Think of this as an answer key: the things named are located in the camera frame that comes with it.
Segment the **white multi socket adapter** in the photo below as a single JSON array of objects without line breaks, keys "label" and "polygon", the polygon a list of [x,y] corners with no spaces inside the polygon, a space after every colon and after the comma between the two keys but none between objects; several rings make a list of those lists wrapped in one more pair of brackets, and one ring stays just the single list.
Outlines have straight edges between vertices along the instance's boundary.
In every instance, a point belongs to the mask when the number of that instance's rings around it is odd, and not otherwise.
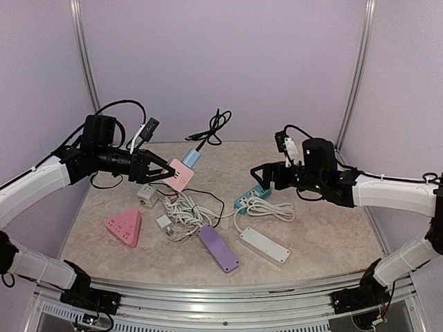
[{"label": "white multi socket adapter", "polygon": [[139,189],[137,197],[143,202],[144,206],[152,208],[159,199],[159,193],[155,187],[146,184]]}]

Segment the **pink cube socket adapter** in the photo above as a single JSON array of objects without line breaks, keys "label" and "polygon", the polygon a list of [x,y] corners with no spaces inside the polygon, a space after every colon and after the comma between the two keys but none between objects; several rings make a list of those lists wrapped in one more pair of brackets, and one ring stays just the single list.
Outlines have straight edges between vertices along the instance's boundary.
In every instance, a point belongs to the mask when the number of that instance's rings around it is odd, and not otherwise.
[{"label": "pink cube socket adapter", "polygon": [[182,192],[191,181],[195,173],[192,169],[175,158],[171,160],[169,166],[175,170],[174,176],[162,179],[162,182],[176,192]]}]

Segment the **pink plug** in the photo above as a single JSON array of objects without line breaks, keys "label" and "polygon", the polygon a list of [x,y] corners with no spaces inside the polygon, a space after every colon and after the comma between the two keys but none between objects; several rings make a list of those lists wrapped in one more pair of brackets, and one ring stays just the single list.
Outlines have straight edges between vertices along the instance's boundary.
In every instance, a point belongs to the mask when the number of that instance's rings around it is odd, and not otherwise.
[{"label": "pink plug", "polygon": [[169,196],[166,199],[169,203],[173,204],[177,201],[178,197],[177,196]]}]

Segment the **light blue usb charger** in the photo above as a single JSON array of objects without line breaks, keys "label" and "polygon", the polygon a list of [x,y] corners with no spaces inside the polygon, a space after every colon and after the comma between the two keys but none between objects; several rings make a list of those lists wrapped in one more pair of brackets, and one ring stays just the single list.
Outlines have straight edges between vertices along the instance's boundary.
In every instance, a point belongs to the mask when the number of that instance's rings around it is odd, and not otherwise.
[{"label": "light blue usb charger", "polygon": [[191,148],[183,157],[182,163],[189,169],[192,169],[201,158],[201,153],[194,148]]}]

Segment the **white usb charger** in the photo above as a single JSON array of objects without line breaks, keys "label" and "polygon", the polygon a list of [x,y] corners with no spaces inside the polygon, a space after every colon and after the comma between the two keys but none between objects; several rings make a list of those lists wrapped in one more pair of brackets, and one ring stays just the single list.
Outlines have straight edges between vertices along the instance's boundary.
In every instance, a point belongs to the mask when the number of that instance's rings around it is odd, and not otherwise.
[{"label": "white usb charger", "polygon": [[169,232],[174,227],[173,222],[167,215],[160,216],[156,219],[156,224],[162,232]]}]

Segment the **pink power strip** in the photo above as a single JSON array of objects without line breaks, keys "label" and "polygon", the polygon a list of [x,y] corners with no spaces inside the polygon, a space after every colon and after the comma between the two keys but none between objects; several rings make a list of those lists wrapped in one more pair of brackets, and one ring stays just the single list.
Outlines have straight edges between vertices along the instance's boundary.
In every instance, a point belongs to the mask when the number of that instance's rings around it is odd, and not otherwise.
[{"label": "pink power strip", "polygon": [[135,248],[141,229],[141,213],[132,209],[105,219],[104,225],[118,240],[130,248]]}]

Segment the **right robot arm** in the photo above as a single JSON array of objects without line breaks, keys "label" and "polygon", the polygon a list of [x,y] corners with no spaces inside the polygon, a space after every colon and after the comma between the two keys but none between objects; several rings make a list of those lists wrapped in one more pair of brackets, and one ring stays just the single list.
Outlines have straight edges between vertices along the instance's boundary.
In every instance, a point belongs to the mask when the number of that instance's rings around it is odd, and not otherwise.
[{"label": "right robot arm", "polygon": [[313,192],[319,199],[346,208],[376,207],[418,213],[431,220],[428,231],[392,254],[372,263],[354,292],[354,301],[370,306],[381,292],[400,277],[421,268],[442,255],[442,179],[389,178],[366,174],[338,163],[333,144],[324,138],[302,143],[303,160],[290,159],[288,136],[276,138],[284,161],[265,163],[250,170],[251,176],[267,189],[296,188]]}]

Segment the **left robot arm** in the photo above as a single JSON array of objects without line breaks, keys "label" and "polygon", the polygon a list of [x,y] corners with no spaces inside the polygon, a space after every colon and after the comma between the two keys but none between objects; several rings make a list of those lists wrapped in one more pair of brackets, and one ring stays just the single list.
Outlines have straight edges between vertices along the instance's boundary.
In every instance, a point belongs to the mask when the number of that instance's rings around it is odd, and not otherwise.
[{"label": "left robot arm", "polygon": [[[60,189],[96,172],[124,175],[130,182],[147,184],[173,177],[175,170],[166,160],[145,149],[129,151],[112,147],[115,117],[90,115],[80,127],[78,147],[66,143],[53,151],[42,163],[1,186],[1,228],[22,212]],[[81,307],[97,300],[86,273],[66,262],[52,259],[13,242],[1,233],[1,274],[11,274],[44,282],[62,290]]]}]

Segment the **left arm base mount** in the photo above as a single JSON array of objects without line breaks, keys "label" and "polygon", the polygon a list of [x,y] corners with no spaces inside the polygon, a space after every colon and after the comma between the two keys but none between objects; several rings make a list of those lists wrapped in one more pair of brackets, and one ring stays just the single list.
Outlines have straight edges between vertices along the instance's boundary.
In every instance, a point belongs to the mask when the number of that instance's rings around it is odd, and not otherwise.
[{"label": "left arm base mount", "polygon": [[90,286],[72,286],[62,291],[60,301],[76,308],[115,315],[120,305],[121,294]]}]

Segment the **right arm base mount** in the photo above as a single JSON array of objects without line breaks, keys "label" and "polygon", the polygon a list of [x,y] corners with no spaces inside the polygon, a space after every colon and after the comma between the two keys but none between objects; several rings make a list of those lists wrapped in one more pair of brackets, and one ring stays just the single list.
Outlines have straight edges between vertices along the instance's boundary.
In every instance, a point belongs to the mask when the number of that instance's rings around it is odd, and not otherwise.
[{"label": "right arm base mount", "polygon": [[373,286],[358,286],[344,288],[330,295],[335,314],[348,313],[361,309],[387,304],[390,293],[386,288]]}]

